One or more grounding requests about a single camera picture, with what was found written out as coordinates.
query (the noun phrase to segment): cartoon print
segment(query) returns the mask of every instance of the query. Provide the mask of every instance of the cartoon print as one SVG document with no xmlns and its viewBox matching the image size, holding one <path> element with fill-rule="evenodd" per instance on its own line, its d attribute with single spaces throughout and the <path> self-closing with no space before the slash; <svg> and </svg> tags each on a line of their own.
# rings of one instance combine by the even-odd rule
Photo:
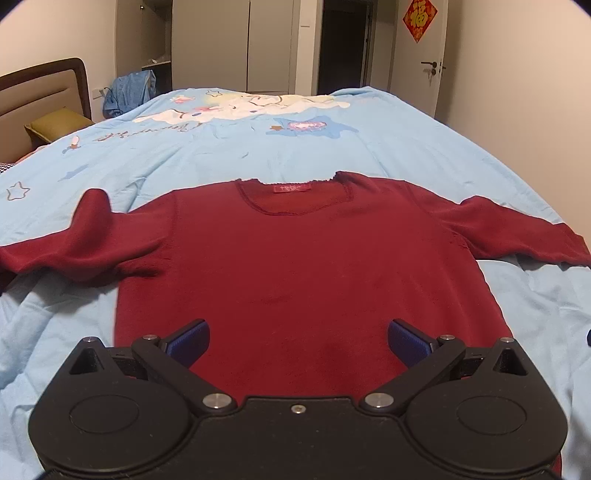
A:
<svg viewBox="0 0 591 480">
<path fill-rule="evenodd" d="M 23 187 L 22 183 L 18 181 L 12 187 L 8 187 L 6 189 L 6 191 L 8 192 L 7 200 L 10 202 L 12 200 L 23 199 L 27 195 L 29 190 L 31 189 Z"/>
<path fill-rule="evenodd" d="M 88 165 L 82 165 L 76 168 L 75 170 L 69 171 L 62 179 L 59 179 L 58 181 L 70 180 L 70 178 L 74 177 L 75 175 L 78 175 L 81 171 L 86 170 L 87 168 Z"/>
<path fill-rule="evenodd" d="M 183 121 L 193 121 L 204 124 L 213 119 L 239 120 L 254 115 L 282 115 L 300 113 L 308 108 L 348 108 L 349 103 L 336 100 L 330 95 L 304 97 L 301 95 L 252 95 L 238 92 L 208 92 L 207 101 L 211 106 L 196 109 L 196 113 L 180 112 L 169 109 L 154 115 L 140 116 L 133 121 L 144 122 L 148 119 L 175 125 Z"/>
<path fill-rule="evenodd" d="M 170 100 L 174 103 L 185 103 L 185 102 L 190 102 L 191 100 L 195 100 L 195 97 L 187 97 L 184 95 L 175 95 Z"/>
<path fill-rule="evenodd" d="M 190 114 L 190 112 L 179 112 L 178 110 L 175 110 L 175 111 L 178 113 L 182 113 L 183 115 Z M 198 128 L 199 126 L 201 126 L 201 124 L 197 124 L 194 127 L 189 128 L 189 123 L 185 122 L 180 125 L 169 125 L 167 127 L 161 127 L 161 128 L 144 128 L 143 130 L 139 130 L 137 132 L 131 132 L 131 133 L 126 130 L 125 132 L 110 133 L 108 135 L 104 135 L 102 137 L 95 138 L 93 141 L 104 142 L 105 140 L 109 140 L 110 138 L 128 138 L 128 137 L 133 137 L 134 135 L 145 134 L 148 132 L 160 132 L 162 130 L 176 130 L 177 132 L 188 132 L 189 130 L 194 130 L 194 129 Z"/>
<path fill-rule="evenodd" d="M 315 137 L 340 138 L 343 131 L 359 131 L 353 127 L 333 122 L 329 117 L 317 116 L 310 120 L 298 121 L 287 118 L 275 118 L 279 125 L 271 125 L 267 135 L 285 135 L 286 137 L 296 137 L 301 134 L 314 135 Z"/>
<path fill-rule="evenodd" d="M 70 143 L 70 146 L 67 147 L 65 150 L 62 150 L 61 154 L 63 155 L 68 150 L 75 150 L 77 148 L 80 148 L 80 145 L 78 145 L 78 143 L 80 143 L 80 137 L 78 135 L 74 135 L 74 137 L 72 138 L 72 142 Z"/>
</svg>

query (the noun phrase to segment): olive green pillow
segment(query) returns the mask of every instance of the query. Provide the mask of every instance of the olive green pillow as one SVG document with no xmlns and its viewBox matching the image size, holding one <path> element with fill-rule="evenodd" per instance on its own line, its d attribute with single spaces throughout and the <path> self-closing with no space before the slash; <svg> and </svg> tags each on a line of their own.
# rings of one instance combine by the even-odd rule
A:
<svg viewBox="0 0 591 480">
<path fill-rule="evenodd" d="M 51 143 L 94 124 L 92 120 L 88 120 L 85 116 L 70 109 L 62 108 L 43 115 L 41 118 L 25 125 L 25 128 L 47 143 Z"/>
</svg>

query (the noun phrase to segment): wardrobe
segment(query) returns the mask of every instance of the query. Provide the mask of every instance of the wardrobe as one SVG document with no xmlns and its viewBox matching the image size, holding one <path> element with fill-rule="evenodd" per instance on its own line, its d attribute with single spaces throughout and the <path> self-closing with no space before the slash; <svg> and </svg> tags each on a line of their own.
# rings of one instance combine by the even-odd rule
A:
<svg viewBox="0 0 591 480">
<path fill-rule="evenodd" d="M 150 68 L 175 90 L 294 93 L 299 16 L 300 0 L 118 0 L 117 75 Z"/>
</svg>

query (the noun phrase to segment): brown headboard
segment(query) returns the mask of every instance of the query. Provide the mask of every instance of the brown headboard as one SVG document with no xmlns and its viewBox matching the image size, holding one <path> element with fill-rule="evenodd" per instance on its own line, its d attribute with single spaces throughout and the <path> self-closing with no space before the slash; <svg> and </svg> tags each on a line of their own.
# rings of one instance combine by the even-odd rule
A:
<svg viewBox="0 0 591 480">
<path fill-rule="evenodd" d="M 40 143 L 25 125 L 63 107 L 91 117 L 81 59 L 51 61 L 0 77 L 0 163 L 14 163 L 35 150 Z"/>
</svg>

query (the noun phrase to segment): doorway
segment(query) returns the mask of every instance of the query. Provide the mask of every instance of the doorway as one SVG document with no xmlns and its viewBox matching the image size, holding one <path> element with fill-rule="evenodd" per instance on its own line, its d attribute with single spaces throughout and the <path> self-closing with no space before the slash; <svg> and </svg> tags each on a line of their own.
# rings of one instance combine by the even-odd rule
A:
<svg viewBox="0 0 591 480">
<path fill-rule="evenodd" d="M 324 0 L 318 94 L 367 85 L 373 5 L 363 0 Z"/>
</svg>

